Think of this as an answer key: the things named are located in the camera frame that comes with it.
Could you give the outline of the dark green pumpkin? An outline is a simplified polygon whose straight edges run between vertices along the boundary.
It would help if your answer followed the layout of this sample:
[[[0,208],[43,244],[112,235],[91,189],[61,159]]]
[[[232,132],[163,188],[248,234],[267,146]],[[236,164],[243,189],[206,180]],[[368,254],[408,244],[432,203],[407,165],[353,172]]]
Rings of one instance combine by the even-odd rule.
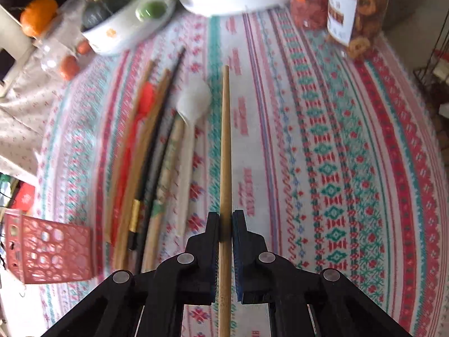
[[[112,17],[132,0],[87,0],[82,16],[81,31],[89,31]]]

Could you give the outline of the floral cloth cover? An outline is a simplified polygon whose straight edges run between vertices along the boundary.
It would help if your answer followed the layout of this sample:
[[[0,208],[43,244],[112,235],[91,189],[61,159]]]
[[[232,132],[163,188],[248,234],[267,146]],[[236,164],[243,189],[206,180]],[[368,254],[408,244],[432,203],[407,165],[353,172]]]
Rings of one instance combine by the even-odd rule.
[[[35,186],[41,149],[63,82],[44,72],[36,50],[1,98],[1,172]]]

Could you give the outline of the orange tangerine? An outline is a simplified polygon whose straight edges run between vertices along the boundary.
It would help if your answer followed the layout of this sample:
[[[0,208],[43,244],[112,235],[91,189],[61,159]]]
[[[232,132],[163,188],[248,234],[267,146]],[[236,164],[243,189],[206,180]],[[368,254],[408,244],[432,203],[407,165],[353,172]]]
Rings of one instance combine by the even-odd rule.
[[[20,25],[28,37],[38,37],[49,27],[57,15],[56,0],[33,0],[20,14]]]

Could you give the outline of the patterned striped tablecloth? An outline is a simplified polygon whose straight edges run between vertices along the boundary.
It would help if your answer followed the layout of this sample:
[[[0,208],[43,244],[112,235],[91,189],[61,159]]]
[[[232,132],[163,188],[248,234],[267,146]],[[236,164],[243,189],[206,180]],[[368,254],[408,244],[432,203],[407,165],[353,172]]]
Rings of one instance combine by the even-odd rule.
[[[185,48],[174,92],[208,82],[196,129],[186,234],[219,208],[221,73],[230,69],[233,205],[268,248],[298,268],[340,270],[413,336],[448,334],[448,178],[421,94],[380,40],[344,60],[326,34],[299,31],[289,11],[207,19],[184,13],[155,38],[94,58],[55,89],[35,213],[88,224],[91,281],[41,287],[49,328],[113,269],[104,238],[113,164],[141,75],[153,80]]]

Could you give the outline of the pink plastic utensil basket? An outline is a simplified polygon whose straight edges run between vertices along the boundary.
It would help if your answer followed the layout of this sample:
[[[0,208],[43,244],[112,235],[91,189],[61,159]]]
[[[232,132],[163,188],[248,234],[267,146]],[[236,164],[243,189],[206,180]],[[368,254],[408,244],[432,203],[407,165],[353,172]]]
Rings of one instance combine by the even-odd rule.
[[[6,269],[23,284],[92,278],[91,229],[8,211],[4,215]]]

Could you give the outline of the light wooden chopstick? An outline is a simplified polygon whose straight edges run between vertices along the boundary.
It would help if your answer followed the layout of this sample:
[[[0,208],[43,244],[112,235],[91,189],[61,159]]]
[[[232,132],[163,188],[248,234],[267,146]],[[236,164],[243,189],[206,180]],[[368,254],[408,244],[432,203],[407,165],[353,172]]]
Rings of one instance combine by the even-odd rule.
[[[221,100],[220,240],[218,252],[218,336],[231,335],[231,113],[229,67],[223,67]]]

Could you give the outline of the red plastic spoon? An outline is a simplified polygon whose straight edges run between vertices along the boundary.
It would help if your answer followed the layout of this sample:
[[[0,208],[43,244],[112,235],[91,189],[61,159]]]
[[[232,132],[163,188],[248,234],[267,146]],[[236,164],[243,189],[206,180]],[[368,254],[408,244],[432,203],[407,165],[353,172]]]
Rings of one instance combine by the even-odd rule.
[[[140,125],[148,117],[154,101],[155,93],[153,85],[147,81],[144,83],[143,88],[139,92],[139,101],[136,106],[136,112],[132,116],[130,129],[128,130],[128,134],[125,136],[124,151],[122,154],[122,159],[119,162],[120,171],[118,184],[116,185],[116,192],[113,196],[113,212],[110,229],[110,242],[113,246],[116,243],[116,235],[120,223],[120,210],[131,168],[131,160],[136,146],[136,136],[140,130]]]

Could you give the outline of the black chopstick gold band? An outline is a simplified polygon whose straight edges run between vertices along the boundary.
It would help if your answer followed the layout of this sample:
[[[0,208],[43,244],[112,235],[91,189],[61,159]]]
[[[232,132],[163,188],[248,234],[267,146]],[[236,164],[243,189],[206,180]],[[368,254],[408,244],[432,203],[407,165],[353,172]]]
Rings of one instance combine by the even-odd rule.
[[[155,200],[155,193],[157,189],[157,183],[161,172],[161,165],[164,159],[164,153],[167,147],[167,141],[170,136],[170,131],[173,126],[174,119],[176,118],[177,114],[174,114],[173,117],[170,120],[170,126],[169,126],[169,132],[165,138],[165,141],[163,143],[163,147],[161,148],[158,156],[152,157],[152,167],[150,168],[150,174],[148,181],[145,185],[145,192],[144,192],[144,217],[142,219],[141,228],[139,231],[138,236],[138,243],[137,243],[137,249],[136,249],[136,272],[142,273],[140,271],[141,264],[142,264],[142,257],[144,254],[145,249],[145,240],[147,237],[148,232],[148,225],[149,225],[149,219],[152,213],[152,205],[153,201]]]

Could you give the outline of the red cardboard box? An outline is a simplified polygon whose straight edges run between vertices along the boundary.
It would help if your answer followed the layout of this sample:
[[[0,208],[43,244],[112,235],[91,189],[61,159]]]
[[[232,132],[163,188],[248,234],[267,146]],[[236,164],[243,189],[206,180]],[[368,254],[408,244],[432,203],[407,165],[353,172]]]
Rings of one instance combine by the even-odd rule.
[[[34,195],[35,187],[28,183],[22,183],[11,208],[29,212],[33,208]]]

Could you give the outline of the glass jar with wooden lid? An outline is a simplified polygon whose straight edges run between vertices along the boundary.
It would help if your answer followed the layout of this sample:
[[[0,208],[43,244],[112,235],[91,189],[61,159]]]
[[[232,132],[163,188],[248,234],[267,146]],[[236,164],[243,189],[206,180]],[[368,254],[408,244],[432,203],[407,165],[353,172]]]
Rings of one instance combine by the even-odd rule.
[[[71,81],[94,57],[94,50],[78,26],[60,24],[44,33],[35,43],[40,51],[40,67],[52,77]]]

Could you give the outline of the white plastic spoon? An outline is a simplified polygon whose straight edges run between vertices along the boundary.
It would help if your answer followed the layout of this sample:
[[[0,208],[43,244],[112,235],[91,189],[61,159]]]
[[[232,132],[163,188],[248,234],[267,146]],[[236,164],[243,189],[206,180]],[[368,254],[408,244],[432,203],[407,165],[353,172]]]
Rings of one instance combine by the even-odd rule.
[[[184,237],[189,211],[189,192],[193,172],[195,127],[205,116],[212,102],[209,86],[202,78],[192,78],[181,92],[176,109],[184,121],[183,147],[180,152],[180,175],[178,184],[177,236]]]

